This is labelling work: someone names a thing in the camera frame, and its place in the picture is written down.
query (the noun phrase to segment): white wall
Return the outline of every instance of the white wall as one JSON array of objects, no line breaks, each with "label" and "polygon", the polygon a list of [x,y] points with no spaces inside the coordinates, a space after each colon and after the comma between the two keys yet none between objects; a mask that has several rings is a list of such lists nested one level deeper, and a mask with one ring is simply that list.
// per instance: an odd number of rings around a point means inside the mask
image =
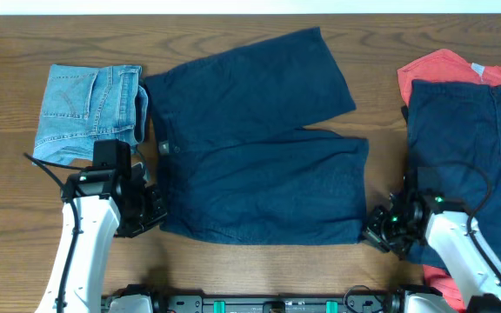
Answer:
[{"label": "white wall", "polygon": [[0,15],[501,13],[501,0],[0,0]]}]

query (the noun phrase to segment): red garment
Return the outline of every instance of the red garment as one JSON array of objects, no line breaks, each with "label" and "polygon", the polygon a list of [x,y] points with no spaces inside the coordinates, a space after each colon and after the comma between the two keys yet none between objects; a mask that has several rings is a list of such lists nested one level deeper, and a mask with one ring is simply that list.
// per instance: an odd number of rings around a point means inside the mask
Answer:
[{"label": "red garment", "polygon": [[[433,83],[464,82],[498,86],[501,84],[501,67],[467,63],[465,59],[451,50],[441,49],[397,70],[397,79],[401,97],[409,105],[412,93],[411,82],[414,79]],[[465,305],[453,279],[444,270],[428,265],[424,265],[423,269],[426,284],[440,290],[454,310],[464,312]]]}]

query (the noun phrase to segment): wood grain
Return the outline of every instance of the wood grain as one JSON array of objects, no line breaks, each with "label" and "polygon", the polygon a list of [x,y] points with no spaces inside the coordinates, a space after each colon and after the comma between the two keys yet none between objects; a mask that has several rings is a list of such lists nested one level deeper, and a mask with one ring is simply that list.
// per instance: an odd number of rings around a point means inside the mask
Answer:
[{"label": "wood grain", "polygon": [[[369,208],[400,186],[406,153],[396,69],[440,48],[501,65],[501,16],[0,17],[0,312],[33,311],[61,231],[57,187],[21,157],[32,151],[50,65],[142,64],[144,74],[321,26],[357,110],[313,127],[370,141]],[[143,152],[156,164],[153,137]],[[65,179],[67,172],[59,170]],[[336,294],[354,284],[420,283],[417,265],[363,245],[226,246],[153,230],[115,240],[105,292],[148,282],[208,294]]]}]

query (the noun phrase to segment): navy blue pants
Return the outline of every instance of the navy blue pants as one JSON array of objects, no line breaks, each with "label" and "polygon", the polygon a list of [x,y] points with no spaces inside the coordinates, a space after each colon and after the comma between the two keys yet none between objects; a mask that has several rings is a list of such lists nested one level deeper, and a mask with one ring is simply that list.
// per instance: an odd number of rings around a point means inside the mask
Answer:
[{"label": "navy blue pants", "polygon": [[[427,166],[464,161],[491,179],[491,197],[476,219],[501,260],[501,86],[413,81],[407,134],[409,163],[419,168],[420,189],[463,198],[475,209],[486,192],[477,172],[463,165]],[[430,248],[414,247],[410,259],[444,267]]]},{"label": "navy blue pants", "polygon": [[148,77],[163,230],[214,243],[356,243],[368,143],[302,127],[355,109],[319,29]]}]

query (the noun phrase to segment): denim shorts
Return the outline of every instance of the denim shorts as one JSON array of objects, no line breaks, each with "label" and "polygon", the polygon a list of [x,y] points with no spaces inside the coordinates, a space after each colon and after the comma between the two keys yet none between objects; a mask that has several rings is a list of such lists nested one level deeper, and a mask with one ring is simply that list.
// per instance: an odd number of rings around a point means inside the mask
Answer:
[{"label": "denim shorts", "polygon": [[145,82],[163,230],[213,243],[357,243],[368,143],[302,128],[355,109],[319,29]]},{"label": "denim shorts", "polygon": [[[418,169],[418,187],[463,198],[472,209],[484,198],[484,179],[464,165],[431,165],[463,161],[486,173],[492,194],[476,218],[501,260],[501,85],[413,81],[408,144],[409,164]],[[444,267],[430,248],[415,247],[410,259]]]},{"label": "denim shorts", "polygon": [[102,69],[51,65],[43,95],[34,157],[69,164],[92,159],[94,142],[144,140],[148,97],[136,65]]}]

